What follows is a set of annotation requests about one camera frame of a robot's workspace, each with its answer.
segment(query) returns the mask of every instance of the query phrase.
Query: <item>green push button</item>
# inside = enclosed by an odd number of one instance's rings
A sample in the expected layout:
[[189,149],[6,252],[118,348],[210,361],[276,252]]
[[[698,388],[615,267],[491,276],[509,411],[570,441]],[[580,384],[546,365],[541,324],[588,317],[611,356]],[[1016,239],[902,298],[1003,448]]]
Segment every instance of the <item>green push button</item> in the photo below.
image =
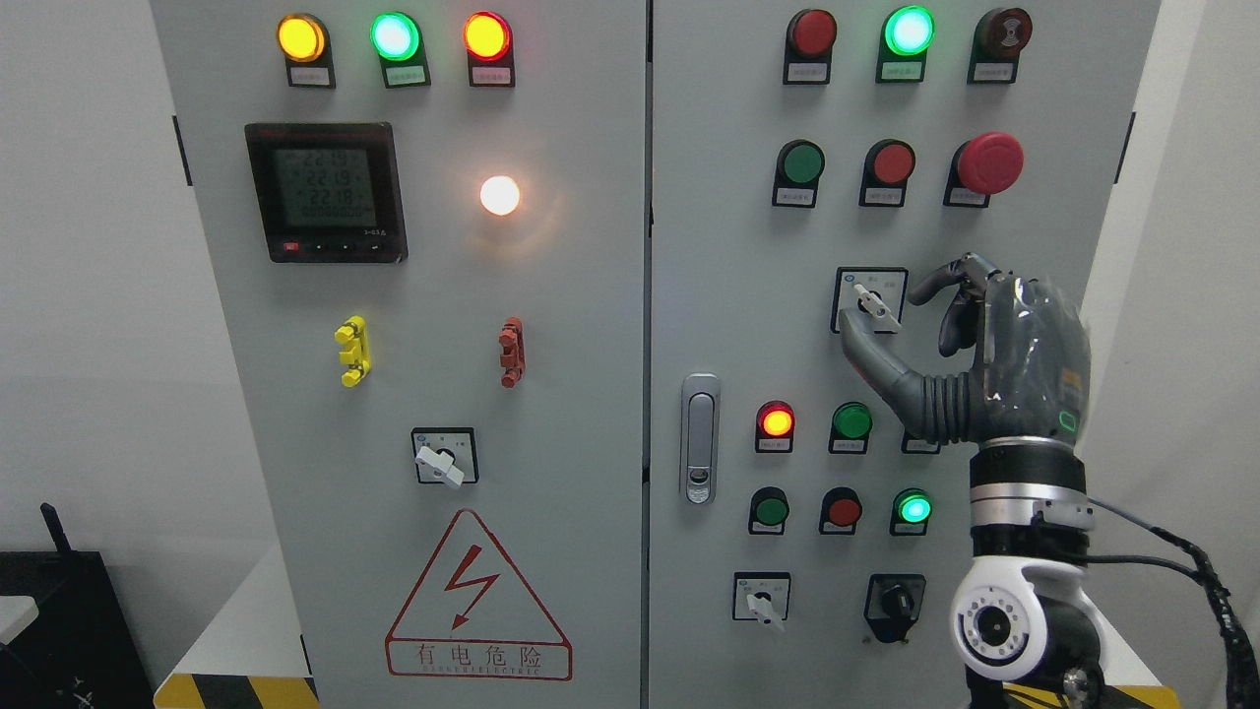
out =
[[796,184],[808,184],[823,174],[823,151],[813,142],[800,142],[784,155],[784,174]]
[[832,417],[832,428],[840,438],[857,441],[871,433],[871,411],[866,404],[845,404]]
[[784,524],[788,519],[788,504],[782,500],[769,499],[757,502],[757,510],[753,513],[759,524],[766,525],[767,528],[774,528]]

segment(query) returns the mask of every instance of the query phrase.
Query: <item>red terminal connector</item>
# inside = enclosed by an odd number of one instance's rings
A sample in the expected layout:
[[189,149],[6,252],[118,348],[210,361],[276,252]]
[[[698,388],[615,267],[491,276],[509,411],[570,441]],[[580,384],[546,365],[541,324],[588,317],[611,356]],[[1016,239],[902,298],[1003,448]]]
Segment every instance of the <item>red terminal connector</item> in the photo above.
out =
[[499,382],[505,389],[512,389],[525,377],[525,329],[520,317],[508,317],[503,322],[499,344],[503,346],[503,353],[499,354],[503,378]]

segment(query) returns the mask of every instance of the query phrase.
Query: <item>gray metal panel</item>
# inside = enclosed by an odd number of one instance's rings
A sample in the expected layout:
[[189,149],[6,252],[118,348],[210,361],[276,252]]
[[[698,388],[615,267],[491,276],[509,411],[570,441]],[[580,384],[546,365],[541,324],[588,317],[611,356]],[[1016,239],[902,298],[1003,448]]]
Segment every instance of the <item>gray metal panel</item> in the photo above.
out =
[[[514,89],[467,86],[469,0],[152,5],[321,705],[636,706],[644,4],[498,4]],[[417,20],[433,86],[383,87],[368,28],[386,9]],[[295,10],[329,29],[335,91],[286,86],[273,33]],[[242,127],[285,120],[393,123],[407,261],[268,261]],[[499,173],[524,193],[505,219],[476,198]],[[345,390],[333,330],[352,314],[374,369]],[[509,315],[529,356],[510,392]],[[410,432],[444,426],[476,429],[478,485],[417,485]],[[461,508],[567,633],[572,681],[388,674],[386,633]]]
[[[945,628],[970,564],[966,461],[900,453],[901,427],[844,361],[828,330],[837,266],[905,266],[911,281],[966,249],[1047,276],[1080,297],[1120,156],[1158,3],[1029,1],[1034,33],[1018,83],[968,86],[976,20],[992,3],[931,4],[937,37],[921,84],[873,81],[883,19],[900,4],[825,6],[839,23],[832,83],[781,84],[784,31],[799,5],[742,0],[654,4],[653,406],[650,689],[670,706],[951,706],[961,664]],[[1023,175],[988,209],[941,205],[949,161],[988,130],[1024,146]],[[818,207],[770,205],[775,156],[793,139],[827,155]],[[905,208],[857,205],[862,160],[876,141],[908,141],[919,164]],[[891,336],[924,372],[942,361],[936,330],[948,297],[906,307]],[[684,504],[678,470],[679,394],[690,373],[722,379],[722,485]],[[795,408],[795,452],[755,455],[757,408]],[[827,453],[832,413],[861,400],[876,428],[866,456]],[[750,496],[781,487],[784,536],[746,533]],[[820,536],[823,495],[853,487],[856,536]],[[891,538],[895,495],[922,487],[936,514],[925,538]],[[788,632],[731,620],[735,572],[793,574]],[[871,641],[863,617],[873,573],[927,578],[907,645]]]

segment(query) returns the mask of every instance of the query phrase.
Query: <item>red emergency stop button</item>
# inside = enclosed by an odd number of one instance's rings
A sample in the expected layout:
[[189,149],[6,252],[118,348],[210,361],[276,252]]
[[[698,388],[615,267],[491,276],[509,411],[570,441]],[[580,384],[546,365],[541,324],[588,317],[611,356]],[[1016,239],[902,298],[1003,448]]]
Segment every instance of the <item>red emergency stop button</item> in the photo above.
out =
[[862,519],[862,506],[857,500],[837,500],[827,509],[827,521],[838,528],[852,528]]
[[816,59],[835,44],[835,18],[827,10],[801,10],[788,25],[788,44],[806,59]]
[[976,194],[997,194],[1019,179],[1023,146],[1011,133],[985,132],[963,146],[955,167],[963,186]]
[[882,140],[868,157],[871,174],[883,184],[901,184],[915,171],[915,151],[900,140]]
[[975,28],[975,40],[994,59],[1014,59],[1031,39],[1032,18],[1019,8],[992,10]]

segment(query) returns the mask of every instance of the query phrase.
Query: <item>red indicator light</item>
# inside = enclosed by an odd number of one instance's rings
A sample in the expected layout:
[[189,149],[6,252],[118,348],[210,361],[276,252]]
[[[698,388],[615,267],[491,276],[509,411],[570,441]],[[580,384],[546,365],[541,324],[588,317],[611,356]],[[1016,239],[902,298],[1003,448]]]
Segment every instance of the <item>red indicator light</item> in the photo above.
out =
[[816,59],[835,44],[835,18],[827,10],[801,10],[788,25],[788,43],[801,57]]
[[512,48],[512,28],[508,20],[494,13],[474,13],[464,23],[464,47],[483,62],[495,62]]
[[796,419],[793,417],[791,407],[782,402],[771,402],[757,412],[757,426],[765,436],[782,438],[791,433]]

